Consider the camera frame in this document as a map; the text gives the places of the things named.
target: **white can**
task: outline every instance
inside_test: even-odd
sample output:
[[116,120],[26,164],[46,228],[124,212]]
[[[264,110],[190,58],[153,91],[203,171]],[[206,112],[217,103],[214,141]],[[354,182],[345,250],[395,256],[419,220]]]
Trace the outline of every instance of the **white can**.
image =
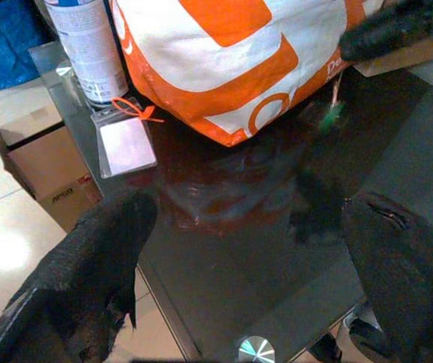
[[128,91],[104,0],[45,0],[85,96],[104,106]]

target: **plastic bag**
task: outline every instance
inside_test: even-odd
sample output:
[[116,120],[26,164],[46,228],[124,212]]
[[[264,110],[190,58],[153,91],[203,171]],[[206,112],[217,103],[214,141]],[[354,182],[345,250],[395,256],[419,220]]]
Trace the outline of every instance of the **plastic bag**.
[[0,89],[39,76],[28,49],[47,41],[30,0],[0,2]]
[[232,146],[341,71],[340,35],[379,3],[114,0],[112,11],[138,90]]

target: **orange string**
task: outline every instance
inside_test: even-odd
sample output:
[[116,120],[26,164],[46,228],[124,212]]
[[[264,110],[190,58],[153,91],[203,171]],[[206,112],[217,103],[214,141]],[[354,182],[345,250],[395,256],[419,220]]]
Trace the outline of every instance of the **orange string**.
[[[121,107],[118,102],[126,104],[128,106],[128,108]],[[133,104],[132,102],[130,102],[124,98],[121,98],[121,97],[114,97],[112,99],[112,105],[117,110],[119,110],[120,112],[125,113],[126,115],[129,115],[129,116],[139,117],[139,119],[141,119],[141,120],[154,121],[155,123],[163,123],[164,122],[163,119],[154,119],[153,117],[151,117],[154,110],[156,109],[155,106],[147,106],[146,109],[144,111],[142,111],[135,104]]]

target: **clear plastic badge holder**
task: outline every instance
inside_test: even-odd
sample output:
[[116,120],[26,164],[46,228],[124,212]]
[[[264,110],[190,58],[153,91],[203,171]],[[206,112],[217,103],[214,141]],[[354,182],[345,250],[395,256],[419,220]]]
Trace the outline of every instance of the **clear plastic badge holder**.
[[[128,101],[139,106],[135,98]],[[91,115],[97,133],[102,178],[135,172],[157,165],[146,122],[115,107]]]

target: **glass table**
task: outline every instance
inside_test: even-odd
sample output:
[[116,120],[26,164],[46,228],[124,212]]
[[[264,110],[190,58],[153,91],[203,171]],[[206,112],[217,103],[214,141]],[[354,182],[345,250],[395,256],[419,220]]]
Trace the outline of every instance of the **glass table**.
[[347,70],[328,135],[315,125],[330,86],[230,149],[160,111],[158,166],[102,179],[91,110],[53,71],[61,51],[33,52],[102,194],[140,188],[158,203],[140,265],[187,359],[234,361],[261,336],[292,361],[365,300],[342,240],[345,197],[377,191],[433,224],[433,87],[406,71]]

